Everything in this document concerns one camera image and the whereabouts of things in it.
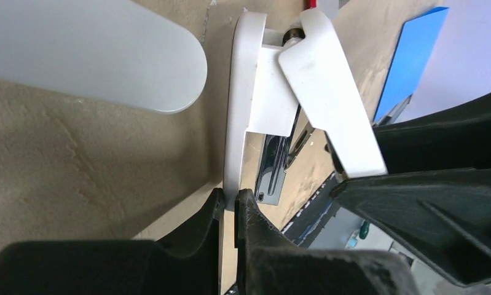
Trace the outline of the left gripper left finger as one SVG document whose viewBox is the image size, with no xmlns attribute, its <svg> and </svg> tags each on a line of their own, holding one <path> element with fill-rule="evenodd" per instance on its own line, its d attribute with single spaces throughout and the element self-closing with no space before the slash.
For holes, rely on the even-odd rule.
<svg viewBox="0 0 491 295">
<path fill-rule="evenodd" d="M 0 252 L 0 294 L 219 294 L 224 196 L 159 240 L 29 241 Z"/>
</svg>

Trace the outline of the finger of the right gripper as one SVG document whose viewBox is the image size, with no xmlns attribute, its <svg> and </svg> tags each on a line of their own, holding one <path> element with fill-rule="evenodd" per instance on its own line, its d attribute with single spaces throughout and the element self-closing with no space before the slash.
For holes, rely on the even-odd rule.
<svg viewBox="0 0 491 295">
<path fill-rule="evenodd" d="M 373 128 L 389 174 L 491 168 L 491 92 L 427 116 Z"/>
<path fill-rule="evenodd" d="M 491 283 L 491 169 L 349 179 L 331 197 L 449 282 Z"/>
</svg>

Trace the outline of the white stapler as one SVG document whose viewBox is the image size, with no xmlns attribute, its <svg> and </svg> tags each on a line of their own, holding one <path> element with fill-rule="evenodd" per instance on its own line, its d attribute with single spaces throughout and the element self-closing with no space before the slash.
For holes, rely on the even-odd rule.
<svg viewBox="0 0 491 295">
<path fill-rule="evenodd" d="M 237 21 L 230 66 L 223 173 L 228 210 L 242 183 L 248 133 L 288 136 L 298 108 L 327 135 L 348 178 L 388 172 L 331 20 L 319 9 L 300 14 L 303 36 L 284 42 L 266 14 Z"/>
</svg>

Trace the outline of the red white staples box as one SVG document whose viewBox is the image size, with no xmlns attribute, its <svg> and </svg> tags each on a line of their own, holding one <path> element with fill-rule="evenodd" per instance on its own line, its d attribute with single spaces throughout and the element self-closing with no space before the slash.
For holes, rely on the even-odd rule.
<svg viewBox="0 0 491 295">
<path fill-rule="evenodd" d="M 305 8 L 306 9 L 317 8 L 317 4 L 318 4 L 317 0 L 305 0 Z"/>
</svg>

